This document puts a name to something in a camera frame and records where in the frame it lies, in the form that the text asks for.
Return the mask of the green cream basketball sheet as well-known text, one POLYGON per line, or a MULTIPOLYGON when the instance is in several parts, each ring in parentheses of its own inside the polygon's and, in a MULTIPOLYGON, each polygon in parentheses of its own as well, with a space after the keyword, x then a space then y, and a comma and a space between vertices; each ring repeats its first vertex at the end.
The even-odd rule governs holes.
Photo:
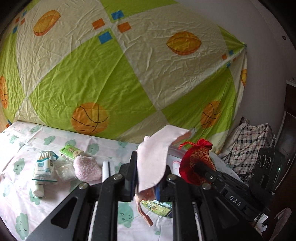
POLYGON ((1 124, 140 143, 166 125, 219 153, 246 45, 176 1, 20 1, 1 31, 1 124))

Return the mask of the pink fluffy puff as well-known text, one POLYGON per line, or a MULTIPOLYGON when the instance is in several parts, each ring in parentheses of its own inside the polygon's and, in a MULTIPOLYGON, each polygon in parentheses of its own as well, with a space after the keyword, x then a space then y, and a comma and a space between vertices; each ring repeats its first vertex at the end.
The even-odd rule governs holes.
POLYGON ((99 181, 102 177, 102 169, 93 157, 77 156, 73 167, 76 177, 81 181, 99 181))

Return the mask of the white black sponge block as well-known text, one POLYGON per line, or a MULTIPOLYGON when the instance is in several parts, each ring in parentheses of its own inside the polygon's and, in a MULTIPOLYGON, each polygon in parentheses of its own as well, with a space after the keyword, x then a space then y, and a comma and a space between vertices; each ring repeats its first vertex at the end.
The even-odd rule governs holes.
POLYGON ((104 161, 102 165, 102 182, 115 174, 114 164, 110 161, 104 161))

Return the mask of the black speaker device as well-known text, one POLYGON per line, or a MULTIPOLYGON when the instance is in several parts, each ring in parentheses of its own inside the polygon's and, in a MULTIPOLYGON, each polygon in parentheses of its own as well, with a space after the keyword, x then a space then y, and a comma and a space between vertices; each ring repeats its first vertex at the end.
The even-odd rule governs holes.
POLYGON ((274 192, 284 160, 284 155, 275 148, 261 148, 254 169, 255 185, 274 192))

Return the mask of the green tissue pack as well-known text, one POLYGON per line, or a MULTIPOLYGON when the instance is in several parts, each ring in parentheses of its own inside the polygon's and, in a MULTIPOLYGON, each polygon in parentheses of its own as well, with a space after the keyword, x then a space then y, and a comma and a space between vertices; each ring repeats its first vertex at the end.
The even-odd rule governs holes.
POLYGON ((84 152, 73 145, 67 144, 59 150, 60 156, 66 160, 74 161, 77 156, 81 156, 84 152))

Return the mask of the pink cloth drawstring pouch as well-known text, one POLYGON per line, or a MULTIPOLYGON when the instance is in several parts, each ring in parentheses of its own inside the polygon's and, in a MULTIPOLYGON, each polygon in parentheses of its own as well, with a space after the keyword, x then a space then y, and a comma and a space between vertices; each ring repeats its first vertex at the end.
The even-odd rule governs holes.
POLYGON ((137 187, 135 202, 139 214, 149 226, 151 218, 144 213, 140 203, 156 199, 154 187, 164 177, 169 147, 191 137, 191 131, 177 126, 166 125, 152 136, 145 136, 137 148, 137 187))

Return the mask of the clear plastic cotton bag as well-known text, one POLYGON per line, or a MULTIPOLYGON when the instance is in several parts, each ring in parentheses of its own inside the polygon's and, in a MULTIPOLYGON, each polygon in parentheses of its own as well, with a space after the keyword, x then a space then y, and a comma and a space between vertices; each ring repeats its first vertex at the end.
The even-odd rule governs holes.
POLYGON ((72 181, 76 179, 73 161, 59 157, 54 164, 57 176, 63 182, 72 181))

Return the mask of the white gauze roll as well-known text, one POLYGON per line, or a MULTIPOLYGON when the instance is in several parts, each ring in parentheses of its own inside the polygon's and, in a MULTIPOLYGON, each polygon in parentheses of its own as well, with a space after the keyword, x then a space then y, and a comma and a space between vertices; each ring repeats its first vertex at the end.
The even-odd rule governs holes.
POLYGON ((38 198, 44 197, 44 185, 38 181, 34 181, 33 184, 32 194, 38 198))

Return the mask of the plaid fabric bag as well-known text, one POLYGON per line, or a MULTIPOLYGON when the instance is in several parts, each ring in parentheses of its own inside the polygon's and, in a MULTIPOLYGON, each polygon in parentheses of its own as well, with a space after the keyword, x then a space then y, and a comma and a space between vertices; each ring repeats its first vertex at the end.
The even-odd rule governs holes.
POLYGON ((269 123, 257 126, 242 123, 227 137, 218 156, 244 183, 248 183, 254 175, 259 150, 273 147, 274 140, 269 123))

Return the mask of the cotton swab packet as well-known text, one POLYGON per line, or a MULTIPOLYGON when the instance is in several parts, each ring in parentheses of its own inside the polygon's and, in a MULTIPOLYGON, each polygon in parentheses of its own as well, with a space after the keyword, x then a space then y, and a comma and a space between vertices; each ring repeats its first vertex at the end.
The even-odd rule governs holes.
POLYGON ((54 185, 58 181, 55 174, 55 161, 58 156, 53 151, 42 151, 39 159, 36 161, 32 181, 37 181, 43 185, 54 185))

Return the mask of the round metal tin box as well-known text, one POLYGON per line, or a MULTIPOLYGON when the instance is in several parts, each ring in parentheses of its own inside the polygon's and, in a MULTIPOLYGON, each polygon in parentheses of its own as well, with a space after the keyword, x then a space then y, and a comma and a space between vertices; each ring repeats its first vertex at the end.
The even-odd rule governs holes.
MULTIPOLYGON (((179 150, 177 147, 170 146, 168 150, 168 155, 166 158, 166 164, 170 167, 170 171, 173 174, 172 163, 173 161, 182 161, 185 150, 179 150)), ((142 201, 141 205, 153 212, 156 215, 164 217, 173 217, 172 216, 172 202, 159 202, 157 200, 152 201, 142 201)))

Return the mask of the red gold embroidered pouch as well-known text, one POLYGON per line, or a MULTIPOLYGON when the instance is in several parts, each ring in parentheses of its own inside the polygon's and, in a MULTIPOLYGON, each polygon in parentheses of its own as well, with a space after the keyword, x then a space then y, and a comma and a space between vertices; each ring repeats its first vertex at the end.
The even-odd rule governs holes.
POLYGON ((180 176, 189 184, 201 186, 204 183, 210 183, 204 177, 197 174, 194 168, 198 164, 205 164, 212 170, 216 170, 215 164, 210 158, 209 151, 212 149, 212 143, 203 138, 196 143, 183 142, 179 145, 179 150, 186 145, 190 148, 184 154, 179 167, 180 176))

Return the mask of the white sock red trim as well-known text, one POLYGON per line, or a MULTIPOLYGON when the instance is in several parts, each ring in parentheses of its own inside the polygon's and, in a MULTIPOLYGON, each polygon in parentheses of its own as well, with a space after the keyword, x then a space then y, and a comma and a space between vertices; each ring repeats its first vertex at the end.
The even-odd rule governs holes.
POLYGON ((173 161, 173 163, 172 163, 173 174, 176 176, 179 176, 179 177, 181 177, 180 172, 179 172, 180 165, 181 165, 180 161, 173 161))

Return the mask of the white cloud-print table cloth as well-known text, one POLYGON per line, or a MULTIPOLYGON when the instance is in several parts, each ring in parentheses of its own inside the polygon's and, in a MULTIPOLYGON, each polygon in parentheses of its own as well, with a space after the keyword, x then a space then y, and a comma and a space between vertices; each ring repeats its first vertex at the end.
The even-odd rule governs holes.
MULTIPOLYGON (((165 126, 158 131, 158 148, 164 138, 173 143, 177 138, 185 140, 188 131, 165 126)), ((59 150, 70 144, 93 157, 102 166, 110 163, 111 172, 118 173, 121 165, 130 161, 138 144, 109 140, 50 128, 34 123, 17 121, 1 133, 1 218, 16 240, 26 240, 36 227, 82 182, 78 178, 68 181, 58 179, 57 184, 46 184, 44 196, 36 197, 32 180, 37 160, 42 151, 59 150)), ((149 227, 137 211, 135 202, 120 202, 123 217, 130 214, 130 221, 118 221, 118 240, 173 240, 172 218, 156 214, 152 204, 143 211, 154 225, 149 227)))

